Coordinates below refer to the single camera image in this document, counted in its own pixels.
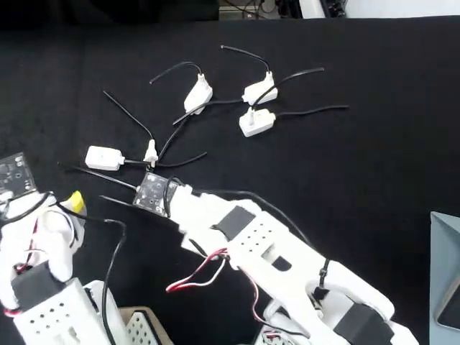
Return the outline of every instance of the gray panel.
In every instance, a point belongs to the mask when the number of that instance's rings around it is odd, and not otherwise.
[[[460,218],[431,213],[430,344],[458,345],[460,331],[437,324],[443,299],[460,275]]]

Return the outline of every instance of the connector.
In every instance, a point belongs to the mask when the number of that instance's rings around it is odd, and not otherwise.
[[[269,88],[273,87],[274,84],[275,84],[275,81],[273,80],[272,72],[267,72],[266,75],[265,75],[264,80],[262,80],[262,81],[260,81],[258,83],[249,85],[244,89],[244,95],[242,96],[243,101],[247,102],[249,105],[252,106],[254,104],[254,102],[265,91],[267,91]],[[276,99],[277,97],[278,97],[278,89],[274,88],[268,94],[266,94],[264,96],[264,98],[262,98],[259,101],[259,104],[262,104],[262,103],[265,103],[265,102],[268,102],[268,101],[272,101],[272,100]]]
[[[203,103],[208,102],[213,96],[213,88],[209,86],[208,81],[206,80],[204,74],[198,74],[198,80],[196,84],[188,94],[187,98],[184,101],[185,112],[188,113],[192,111],[197,106],[200,106]],[[199,108],[195,111],[194,114],[199,114],[203,111],[203,108]]]
[[[124,157],[119,149],[90,146],[85,163],[91,169],[116,171],[124,164]]]
[[[155,163],[158,161],[157,149],[155,149],[155,140],[149,140],[149,146],[145,152],[144,162],[150,162],[152,167],[155,167]]]
[[[239,118],[239,127],[244,136],[252,137],[255,134],[262,133],[273,127],[276,116],[270,113],[268,109],[255,111],[249,107],[247,113]]]

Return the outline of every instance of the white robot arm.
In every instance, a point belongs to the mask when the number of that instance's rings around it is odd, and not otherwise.
[[[231,266],[273,299],[266,322],[272,331],[289,330],[283,336],[292,344],[418,344],[392,321],[395,308],[388,298],[254,201],[227,201],[147,173],[133,204],[177,223],[188,250],[210,254],[225,248]],[[279,261],[287,267],[277,268]]]
[[[22,309],[12,281],[30,267],[45,263],[58,282],[67,282],[72,277],[72,256],[83,243],[84,223],[64,213],[55,204],[52,193],[35,191],[3,206],[0,302],[6,308],[7,315]],[[71,211],[86,212],[79,192],[75,192],[62,205]]]

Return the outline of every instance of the black cable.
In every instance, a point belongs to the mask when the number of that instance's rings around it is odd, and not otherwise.
[[[191,61],[182,61],[181,63],[178,63],[170,68],[168,68],[167,70],[165,70],[164,72],[161,72],[159,75],[157,75],[156,77],[152,78],[150,80],[150,85],[152,85],[155,81],[157,81],[158,79],[161,79],[163,78],[165,75],[167,75],[169,72],[172,72],[174,70],[177,70],[178,68],[181,68],[183,66],[193,66],[194,68],[196,68],[198,70],[198,73],[200,74],[203,74],[203,71],[201,70],[201,67],[198,66],[196,63],[192,63]]]
[[[283,218],[289,225],[292,227],[295,232],[297,232],[298,236],[311,248],[315,249],[313,244],[311,243],[310,239],[300,230],[298,225],[294,223],[294,221],[288,217],[286,213],[281,211],[278,207],[275,205],[271,204],[269,201],[265,200],[263,197],[257,195],[256,193],[249,192],[246,190],[205,190],[205,189],[194,189],[194,193],[207,193],[207,194],[216,194],[216,195],[222,195],[222,194],[227,194],[230,196],[240,196],[240,197],[246,197],[250,198],[253,201],[258,201],[262,205],[271,208],[272,211],[275,213],[278,213],[278,215]]]
[[[71,216],[74,216],[74,217],[79,218],[79,219],[84,219],[86,221],[95,221],[95,222],[104,223],[104,224],[116,224],[116,225],[121,227],[121,237],[120,237],[120,240],[119,240],[118,244],[116,245],[115,250],[114,250],[114,252],[112,254],[110,264],[109,264],[109,268],[107,269],[106,277],[105,277],[104,282],[103,282],[102,310],[101,310],[102,324],[103,324],[103,327],[106,330],[107,337],[109,338],[110,344],[116,345],[114,336],[113,336],[113,334],[112,334],[112,332],[110,330],[110,327],[109,327],[109,322],[107,321],[107,292],[109,291],[109,279],[110,279],[112,269],[114,267],[115,258],[117,256],[117,254],[119,253],[121,247],[123,246],[124,242],[127,240],[127,225],[125,223],[123,223],[122,221],[117,221],[115,219],[94,218],[94,217],[90,217],[90,216],[84,216],[83,214],[79,214],[79,213],[76,213],[76,212],[73,212],[73,211],[69,210],[68,208],[62,206],[60,203],[56,203],[56,206],[58,208],[60,208],[61,210],[63,210],[64,212],[70,214]]]
[[[150,136],[150,139],[153,140],[153,134],[151,133],[151,131],[141,122],[139,121],[138,119],[136,119],[136,117],[131,114],[124,106],[122,106],[122,104],[120,102],[118,102],[110,93],[108,93],[107,91],[105,90],[102,90],[103,94],[106,95],[106,97],[112,101],[114,104],[116,104],[126,115],[128,115],[134,122],[136,122],[138,125],[140,125],[147,133],[148,135]]]
[[[261,63],[263,63],[265,65],[265,68],[267,69],[267,72],[270,72],[270,66],[269,66],[268,62],[261,56],[255,55],[252,52],[248,52],[248,51],[243,50],[243,49],[239,49],[239,48],[235,48],[235,47],[229,47],[228,45],[221,45],[221,49],[222,50],[230,50],[232,52],[239,52],[240,54],[245,54],[247,56],[250,56],[251,58],[254,58],[254,59],[260,61]]]
[[[261,16],[261,15],[257,15],[255,12],[248,11],[247,9],[242,9],[241,7],[238,7],[236,4],[230,2],[229,0],[224,0],[224,1],[225,1],[227,4],[229,4],[230,6],[234,7],[235,9],[240,10],[241,12],[244,12],[244,13],[247,13],[247,14],[251,14],[251,15],[255,16],[256,18],[259,17],[259,18],[262,18],[262,19],[268,19],[267,17]]]
[[[183,114],[179,119],[175,120],[172,125],[175,126],[176,124],[178,124],[179,122],[183,121],[184,119],[187,119],[188,117],[190,117],[190,115],[193,115],[193,113],[201,108],[204,108],[205,106],[213,106],[213,105],[216,105],[216,104],[237,104],[237,103],[242,103],[243,100],[241,98],[239,99],[230,99],[228,101],[209,101],[209,102],[205,102],[205,103],[202,103],[201,105],[195,107],[194,109],[188,111],[187,113]]]
[[[200,160],[201,158],[205,157],[208,153],[207,152],[202,152],[199,155],[196,155],[195,157],[188,158],[187,160],[184,160],[182,162],[178,163],[173,163],[173,164],[163,164],[163,163],[155,163],[155,167],[182,167],[183,165],[187,165],[190,163],[193,163],[197,160]],[[133,165],[140,165],[143,167],[149,167],[150,162],[146,162],[144,160],[124,160],[124,164],[133,164]]]
[[[91,170],[91,169],[86,169],[85,167],[76,167],[76,166],[72,166],[72,165],[65,165],[63,163],[58,163],[58,164],[63,166],[66,169],[78,170],[78,171],[81,171],[83,173],[87,173],[87,174],[90,174],[90,175],[97,176],[98,178],[103,178],[103,179],[108,180],[108,181],[113,182],[113,183],[118,183],[119,185],[123,185],[124,187],[130,188],[130,189],[132,189],[132,190],[137,192],[137,187],[135,185],[130,185],[129,183],[126,183],[126,182],[121,181],[121,180],[117,180],[116,178],[113,178],[111,176],[101,174],[100,172],[96,172],[96,171]]]
[[[339,106],[322,106],[319,108],[307,110],[307,111],[283,111],[281,113],[276,114],[276,117],[280,116],[303,116],[303,115],[311,115],[315,113],[319,113],[322,111],[327,111],[327,110],[347,110],[349,109],[350,106],[347,105],[339,105]]]
[[[121,201],[121,200],[118,200],[118,199],[115,199],[115,198],[111,198],[110,196],[100,195],[99,198],[102,198],[102,199],[107,200],[107,201],[111,201],[112,203],[118,203],[119,205],[132,207],[132,208],[137,208],[136,206],[134,206],[134,205],[132,205],[130,203],[126,203],[124,201]]]
[[[48,199],[49,196],[52,195],[52,192],[46,192],[44,193],[43,197],[31,208],[29,208],[27,211],[19,214],[18,216],[15,216],[13,218],[5,218],[6,213],[3,213],[0,217],[2,220],[3,225],[11,224],[14,223],[15,221],[20,221],[21,219],[27,217],[30,215],[32,212],[36,211],[41,205],[45,203],[45,201]]]
[[[252,107],[255,108],[257,106],[257,104],[259,104],[259,102],[274,88],[277,88],[277,87],[281,86],[282,84],[286,83],[287,81],[290,81],[291,79],[300,77],[301,75],[311,74],[311,73],[316,73],[316,72],[324,72],[324,68],[319,67],[319,68],[312,68],[310,70],[301,70],[300,72],[288,75],[287,77],[283,78],[281,81],[279,81],[276,84],[274,84],[273,86],[271,86],[262,95],[260,95],[260,97],[254,102]]]
[[[163,145],[163,148],[161,149],[159,155],[158,155],[158,160],[161,161],[163,156],[165,155],[166,151],[169,149],[171,146],[171,143],[173,142],[174,138],[179,134],[180,131],[185,127],[189,120],[189,117],[185,119],[185,121],[182,121],[179,125],[178,128],[175,129],[175,131],[170,135],[170,137],[166,140],[165,145]]]
[[[170,201],[167,199],[167,192],[169,191],[170,184],[172,182],[176,182],[179,185],[183,184],[182,181],[179,180],[179,178],[175,176],[170,176],[166,181],[165,189],[163,189],[163,207],[165,208],[165,213],[168,218],[171,217],[171,208],[170,208]]]
[[[205,157],[207,154],[208,154],[207,152],[203,152],[203,153],[200,153],[199,155],[197,155],[195,157],[189,158],[188,160],[184,160],[183,162],[174,163],[174,164],[158,163],[158,164],[155,165],[155,167],[182,167],[184,165],[187,165],[187,164],[196,162],[197,160],[200,160],[201,158]]]

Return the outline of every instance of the yellow component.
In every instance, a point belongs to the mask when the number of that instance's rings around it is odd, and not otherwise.
[[[83,196],[81,196],[79,190],[73,192],[68,201],[70,201],[70,204],[72,205],[73,212],[80,213],[81,210],[83,210],[83,207],[85,207],[85,201],[83,200]]]

